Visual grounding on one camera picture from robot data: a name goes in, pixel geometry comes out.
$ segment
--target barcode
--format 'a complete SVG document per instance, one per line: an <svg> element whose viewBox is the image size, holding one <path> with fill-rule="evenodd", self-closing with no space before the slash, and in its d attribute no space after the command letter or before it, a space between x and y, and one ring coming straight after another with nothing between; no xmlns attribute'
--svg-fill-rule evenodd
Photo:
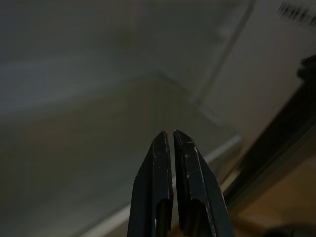
<svg viewBox="0 0 316 237"><path fill-rule="evenodd" d="M277 12L279 15L309 27L316 27L316 12L306 6L283 2Z"/></svg>

